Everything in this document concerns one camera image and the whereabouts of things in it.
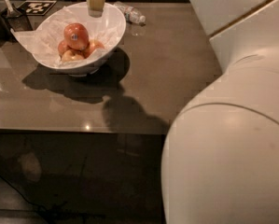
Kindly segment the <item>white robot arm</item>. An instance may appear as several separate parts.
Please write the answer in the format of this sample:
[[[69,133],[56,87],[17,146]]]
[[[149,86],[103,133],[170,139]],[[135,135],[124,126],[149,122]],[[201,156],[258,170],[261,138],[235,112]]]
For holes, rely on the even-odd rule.
[[[279,224],[279,0],[190,4],[223,74],[167,134],[167,224]]]

